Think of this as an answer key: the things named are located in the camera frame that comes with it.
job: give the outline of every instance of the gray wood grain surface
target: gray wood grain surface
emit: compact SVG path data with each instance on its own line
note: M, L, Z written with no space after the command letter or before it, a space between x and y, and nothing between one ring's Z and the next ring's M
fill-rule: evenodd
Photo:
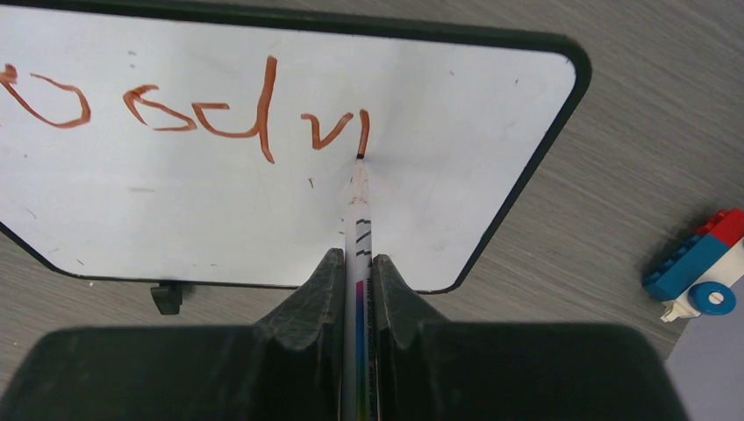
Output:
M453 319L627 324L669 354L684 323L659 321L662 307L640 288L640 273L691 221L744 196L743 3L250 4L560 32L582 44L594 67L583 103L469 278L427 300ZM55 275L0 239L0 389L55 329L246 324L290 293L199 287L181 316L162 318L148 287Z

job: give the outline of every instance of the blue lego brick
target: blue lego brick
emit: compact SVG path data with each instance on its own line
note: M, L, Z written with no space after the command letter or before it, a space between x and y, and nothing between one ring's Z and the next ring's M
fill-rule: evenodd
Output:
M710 234L693 235L656 272L643 280L643 289L659 301L674 300L730 247Z

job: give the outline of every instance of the dark green whiteboard frame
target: dark green whiteboard frame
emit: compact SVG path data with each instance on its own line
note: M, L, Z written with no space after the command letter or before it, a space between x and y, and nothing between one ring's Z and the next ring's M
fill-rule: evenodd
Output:
M548 53L556 53L569 59L576 70L576 82L568 99L561 107L555 120L548 128L542 141L535 149L532 158L527 162L525 169L519 175L517 182L511 188L509 195L504 200L488 228L483 233L476 249L468 258L465 267L454 283L445 289L435 291L419 291L422 294L440 294L450 292L459 287L476 264L483 249L488 245L496 229L509 213L532 177L535 169L545 157L547 151L555 142L563 126L581 101L591 79L591 63L584 50L572 39L561 35L544 32L514 31L495 29L478 26L449 25L421 22L416 20L372 18L353 15L341 15L335 13L318 13L310 11L290 11L280 9L267 9L235 4L205 4L167 2L163 4L146 4L142 1L95 1L95 0L31 0L31 1L7 1L0 0L0 4L23 6L41 9L54 9L59 11L78 11L86 13L98 13L136 18L157 18L166 20L180 20L186 22L211 23L221 25L254 26L275 29L289 29L310 32L327 32L347 35L366 35L371 37L412 39L421 41L443 42L449 44L462 44L473 46L494 46L518 50L532 50ZM5 224L0 222L0 232L13 240L16 244L26 250L42 265L52 271L78 279L91 281L127 281L127 282L166 282L162 279L129 279L107 276L75 275L59 269L40 253L34 250L28 243L11 231ZM221 285L229 287L255 287L255 288L281 288L294 289L295 287L272 287L263 285L249 285L223 282L186 282L179 283Z

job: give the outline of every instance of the blue toy wheel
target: blue toy wheel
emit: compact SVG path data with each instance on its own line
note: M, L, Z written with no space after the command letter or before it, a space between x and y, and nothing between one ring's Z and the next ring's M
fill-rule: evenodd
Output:
M736 307L736 296L731 289L718 282L693 285L688 298L697 311L711 316L728 314Z

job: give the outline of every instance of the whiteboard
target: whiteboard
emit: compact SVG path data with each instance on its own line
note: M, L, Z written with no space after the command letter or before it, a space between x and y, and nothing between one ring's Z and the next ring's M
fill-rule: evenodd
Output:
M10 6L0 27L0 221L75 276L302 284L344 246L365 110L373 253L451 289L583 93L551 51Z

